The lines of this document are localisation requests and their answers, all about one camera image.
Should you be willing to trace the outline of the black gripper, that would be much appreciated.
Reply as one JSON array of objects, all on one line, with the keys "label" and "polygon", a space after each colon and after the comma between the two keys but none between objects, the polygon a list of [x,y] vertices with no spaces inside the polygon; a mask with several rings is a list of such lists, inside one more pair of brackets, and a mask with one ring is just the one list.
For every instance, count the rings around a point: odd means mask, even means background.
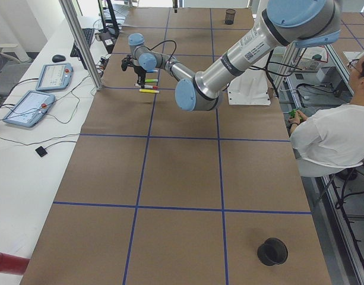
[{"label": "black gripper", "polygon": [[[178,12],[178,0],[173,0],[173,9],[174,9],[174,12]],[[146,70],[143,69],[141,66],[134,66],[133,69],[134,69],[134,72],[138,75],[137,84],[141,88],[145,88]]]}]

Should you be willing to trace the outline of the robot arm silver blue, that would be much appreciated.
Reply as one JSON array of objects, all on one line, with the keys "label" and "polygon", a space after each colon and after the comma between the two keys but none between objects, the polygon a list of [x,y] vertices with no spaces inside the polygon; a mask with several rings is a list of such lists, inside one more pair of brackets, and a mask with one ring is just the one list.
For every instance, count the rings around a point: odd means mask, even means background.
[{"label": "robot arm silver blue", "polygon": [[186,111],[214,110],[222,89],[277,46],[300,48],[334,43],[340,35],[342,1],[269,1],[253,28],[205,71],[193,72],[174,56],[151,51],[140,33],[128,37],[131,53],[121,68],[132,67],[137,83],[147,71],[161,68],[177,80],[175,100]]}]

